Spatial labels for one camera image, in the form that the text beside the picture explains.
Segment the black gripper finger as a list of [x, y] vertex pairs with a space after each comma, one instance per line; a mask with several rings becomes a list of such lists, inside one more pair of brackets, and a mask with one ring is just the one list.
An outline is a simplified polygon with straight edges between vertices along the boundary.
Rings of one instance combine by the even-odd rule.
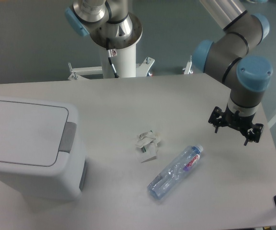
[[218, 132], [219, 128], [220, 127], [223, 127], [224, 125], [224, 112], [219, 108], [219, 107], [214, 107], [210, 117], [209, 117], [209, 120], [208, 120], [208, 123], [212, 124], [215, 128], [215, 133]]
[[251, 124], [251, 127], [245, 131], [244, 137], [246, 146], [249, 142], [259, 143], [264, 125], [261, 123]]

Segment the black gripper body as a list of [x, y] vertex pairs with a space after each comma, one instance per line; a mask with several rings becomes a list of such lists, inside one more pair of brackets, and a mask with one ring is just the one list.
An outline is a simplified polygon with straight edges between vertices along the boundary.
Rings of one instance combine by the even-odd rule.
[[253, 123], [255, 113], [256, 106], [252, 108], [244, 108], [227, 105], [222, 117], [222, 127], [230, 127], [237, 131], [255, 129], [256, 124]]

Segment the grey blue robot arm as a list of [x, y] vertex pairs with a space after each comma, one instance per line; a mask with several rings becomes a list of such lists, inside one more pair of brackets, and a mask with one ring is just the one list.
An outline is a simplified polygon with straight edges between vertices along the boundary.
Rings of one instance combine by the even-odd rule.
[[[203, 73], [231, 90], [225, 111], [215, 107], [209, 123], [216, 129], [230, 127], [246, 142], [259, 142], [263, 124], [253, 118], [273, 73], [263, 57], [249, 55], [269, 33], [269, 22], [261, 14], [250, 14], [238, 0], [204, 0], [202, 5], [224, 31], [217, 42], [202, 41], [192, 55]], [[136, 63], [136, 44], [142, 37], [140, 20], [129, 11], [126, 0], [75, 0], [65, 10], [73, 30], [90, 36], [99, 46], [105, 78], [146, 76]]]

